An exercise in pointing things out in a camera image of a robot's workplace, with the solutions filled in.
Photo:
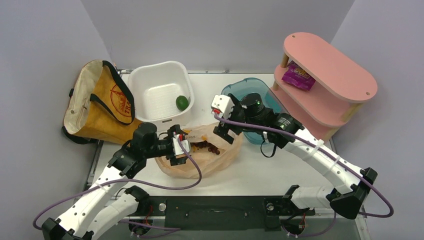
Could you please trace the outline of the green lime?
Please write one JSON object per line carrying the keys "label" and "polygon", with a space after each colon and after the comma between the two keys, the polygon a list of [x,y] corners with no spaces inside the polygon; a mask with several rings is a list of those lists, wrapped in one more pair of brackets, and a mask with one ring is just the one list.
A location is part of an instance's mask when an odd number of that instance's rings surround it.
{"label": "green lime", "polygon": [[189,102],[188,98],[185,97],[184,95],[179,95],[175,99],[175,105],[176,105],[177,109],[182,112],[189,107],[190,102]]}

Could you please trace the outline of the orange translucent plastic grocery bag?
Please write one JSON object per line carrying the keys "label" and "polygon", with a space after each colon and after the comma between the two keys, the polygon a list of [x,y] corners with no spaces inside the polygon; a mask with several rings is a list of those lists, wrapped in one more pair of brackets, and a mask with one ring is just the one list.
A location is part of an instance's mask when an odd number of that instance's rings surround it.
{"label": "orange translucent plastic grocery bag", "polygon": [[[214,128],[218,123],[200,125],[196,127],[185,128],[185,136],[190,143],[208,141],[220,150],[220,155],[208,151],[193,151],[191,147],[190,155],[199,166],[203,177],[208,177],[218,171],[224,170],[237,158],[240,153],[243,136],[231,132],[230,136],[234,138],[230,144],[218,135],[214,134]],[[170,161],[165,157],[156,157],[155,161],[160,170],[170,177],[196,179],[199,177],[198,170],[188,159],[185,164],[171,166]]]}

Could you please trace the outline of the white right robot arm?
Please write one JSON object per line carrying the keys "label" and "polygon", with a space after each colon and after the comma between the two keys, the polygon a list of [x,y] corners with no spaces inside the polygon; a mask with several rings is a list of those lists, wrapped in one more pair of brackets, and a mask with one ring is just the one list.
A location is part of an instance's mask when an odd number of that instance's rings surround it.
{"label": "white right robot arm", "polygon": [[219,121],[213,132],[226,142],[232,144],[240,133],[256,133],[264,143],[297,156],[331,183],[331,187],[293,185],[283,197],[286,213],[325,208],[350,220],[358,216],[377,178],[375,170],[360,168],[335,154],[290,114],[265,107],[258,93],[242,100],[232,94],[215,95],[211,109]]}

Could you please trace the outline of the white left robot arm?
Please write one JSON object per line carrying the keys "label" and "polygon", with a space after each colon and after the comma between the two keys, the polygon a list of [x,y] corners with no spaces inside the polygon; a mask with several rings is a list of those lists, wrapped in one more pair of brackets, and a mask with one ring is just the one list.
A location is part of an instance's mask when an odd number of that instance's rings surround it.
{"label": "white left robot arm", "polygon": [[143,122],[130,140],[113,154],[92,186],[79,194],[78,200],[56,218],[48,218],[39,227],[46,240],[97,240],[121,219],[149,210],[149,194],[133,185],[111,205],[107,202],[146,167],[147,159],[165,157],[173,165],[190,158],[190,142],[178,124],[160,139],[153,123]]}

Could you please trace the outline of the teal transparent plastic tub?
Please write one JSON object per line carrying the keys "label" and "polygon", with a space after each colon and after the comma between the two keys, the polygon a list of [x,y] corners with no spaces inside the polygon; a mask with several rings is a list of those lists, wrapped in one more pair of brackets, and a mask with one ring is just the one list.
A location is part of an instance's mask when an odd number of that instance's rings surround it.
{"label": "teal transparent plastic tub", "polygon": [[[276,98],[265,82],[259,78],[248,77],[236,83],[227,85],[221,91],[221,95],[232,94],[237,100],[241,100],[248,94],[257,93],[265,108],[270,108],[274,113],[284,112],[282,104]],[[243,132],[245,138],[253,145],[261,145],[263,138],[255,132]]]}

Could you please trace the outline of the dark red grape bunch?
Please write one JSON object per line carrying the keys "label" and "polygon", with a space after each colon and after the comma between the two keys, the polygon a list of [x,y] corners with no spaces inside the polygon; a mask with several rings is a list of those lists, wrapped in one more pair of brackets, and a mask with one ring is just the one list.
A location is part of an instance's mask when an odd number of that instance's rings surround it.
{"label": "dark red grape bunch", "polygon": [[194,152],[196,151],[207,151],[209,153],[213,153],[215,155],[220,155],[221,151],[219,150],[219,148],[215,145],[213,145],[212,143],[204,140],[204,141],[200,141],[200,142],[192,142],[190,144],[192,150]]}

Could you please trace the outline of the white perforated plastic basket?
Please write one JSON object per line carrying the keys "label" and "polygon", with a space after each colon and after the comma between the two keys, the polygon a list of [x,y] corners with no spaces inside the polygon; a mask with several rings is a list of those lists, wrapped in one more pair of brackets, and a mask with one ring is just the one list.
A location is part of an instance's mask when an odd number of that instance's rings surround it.
{"label": "white perforated plastic basket", "polygon": [[[175,124],[187,125],[192,118],[194,91],[186,67],[178,61],[165,61],[134,69],[127,78],[134,97],[135,118],[165,131]],[[176,98],[185,96],[189,107],[179,111]]]}

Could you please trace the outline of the purple snack packet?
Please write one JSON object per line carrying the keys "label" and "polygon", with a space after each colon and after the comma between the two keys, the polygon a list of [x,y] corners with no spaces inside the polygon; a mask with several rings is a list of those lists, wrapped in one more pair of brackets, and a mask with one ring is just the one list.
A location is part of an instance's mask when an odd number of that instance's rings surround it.
{"label": "purple snack packet", "polygon": [[294,61],[287,65],[287,71],[283,74],[281,80],[303,91],[310,91],[316,83],[316,80]]}

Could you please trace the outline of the pink two-tier wooden shelf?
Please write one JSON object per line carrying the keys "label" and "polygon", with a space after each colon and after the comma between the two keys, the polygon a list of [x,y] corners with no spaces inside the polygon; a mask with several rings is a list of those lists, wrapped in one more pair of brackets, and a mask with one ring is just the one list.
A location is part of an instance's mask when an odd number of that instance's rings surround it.
{"label": "pink two-tier wooden shelf", "polygon": [[[293,61],[313,77],[311,90],[283,82]],[[378,84],[359,64],[321,37],[295,32],[283,42],[283,59],[274,70],[271,91],[283,107],[317,139],[328,141],[362,105],[372,99]]]}

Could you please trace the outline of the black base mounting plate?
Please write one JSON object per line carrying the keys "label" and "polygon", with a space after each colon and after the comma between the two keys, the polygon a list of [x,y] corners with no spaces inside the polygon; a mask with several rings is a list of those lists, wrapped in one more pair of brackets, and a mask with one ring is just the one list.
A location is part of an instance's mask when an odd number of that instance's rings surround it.
{"label": "black base mounting plate", "polygon": [[299,216],[313,216],[285,196],[151,196],[130,214],[132,219],[163,218],[168,228],[183,231],[277,231]]}

